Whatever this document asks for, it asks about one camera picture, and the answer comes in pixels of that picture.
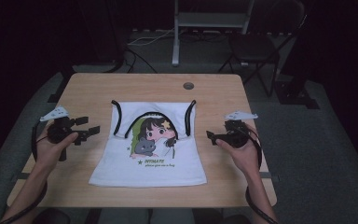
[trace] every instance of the cartoon girl's face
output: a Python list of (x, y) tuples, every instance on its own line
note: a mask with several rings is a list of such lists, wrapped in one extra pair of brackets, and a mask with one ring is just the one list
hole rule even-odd
[(175, 132), (173, 130), (165, 129), (164, 127), (158, 127), (152, 124), (152, 130), (146, 130), (147, 140), (154, 140), (157, 142), (160, 138), (173, 138)]

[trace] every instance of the forearm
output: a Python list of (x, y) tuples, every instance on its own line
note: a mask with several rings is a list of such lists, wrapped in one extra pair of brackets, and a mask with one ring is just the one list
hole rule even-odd
[[(278, 221), (275, 213), (272, 209), (271, 204), (269, 203), (269, 197), (264, 188), (263, 182), (261, 180), (260, 174), (254, 173), (251, 175), (245, 175), (248, 182), (249, 194), (252, 199), (252, 202), (266, 215)], [(255, 224), (267, 223), (267, 221), (253, 211), (253, 218)]]
[[(2, 221), (17, 215), (30, 204), (35, 202), (46, 184), (48, 175), (48, 170), (35, 166), (13, 204), (5, 212)], [(34, 210), (13, 223), (32, 223), (33, 219)]]

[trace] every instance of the chair backrest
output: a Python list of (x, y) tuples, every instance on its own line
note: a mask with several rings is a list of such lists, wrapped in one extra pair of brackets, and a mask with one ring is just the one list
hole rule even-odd
[(305, 16), (304, 5), (299, 0), (275, 0), (269, 8), (264, 8), (259, 21), (251, 33), (289, 34), (299, 27)]

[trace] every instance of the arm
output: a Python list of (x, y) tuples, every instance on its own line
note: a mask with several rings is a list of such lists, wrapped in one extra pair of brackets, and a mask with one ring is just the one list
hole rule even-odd
[[(249, 193), (254, 204), (269, 217), (277, 221), (261, 180), (257, 162), (257, 151), (253, 145), (253, 142), (248, 140), (248, 142), (240, 148), (234, 148), (221, 139), (217, 139), (216, 144), (225, 149), (231, 155), (235, 165), (245, 175), (245, 178), (248, 182)], [(266, 220), (264, 220), (255, 212), (253, 212), (253, 218), (256, 224), (267, 223)]]
[[(37, 143), (37, 161), (24, 186), (17, 195), (13, 204), (7, 209), (2, 221), (15, 216), (20, 211), (33, 203), (41, 193), (49, 174), (57, 165), (58, 158), (64, 148), (71, 145), (77, 138), (77, 133), (72, 133), (63, 139), (59, 144), (52, 144), (48, 141), (47, 130), (38, 138)], [(32, 223), (34, 219), (34, 210), (21, 217), (13, 223)]]

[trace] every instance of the cartoon girl's hair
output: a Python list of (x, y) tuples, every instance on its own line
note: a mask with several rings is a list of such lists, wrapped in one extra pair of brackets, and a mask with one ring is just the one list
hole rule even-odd
[[(138, 134), (137, 139), (141, 139), (142, 137), (144, 137), (145, 139), (147, 138), (147, 130), (152, 130), (152, 126), (156, 126), (156, 127), (160, 127), (160, 128), (164, 128), (164, 126), (162, 125), (162, 123), (164, 123), (166, 119), (165, 118), (147, 118), (145, 119), (142, 124), (141, 124), (141, 131)], [(168, 139), (165, 142), (165, 146), (166, 147), (173, 147), (173, 145), (176, 143), (175, 140), (175, 136)]]

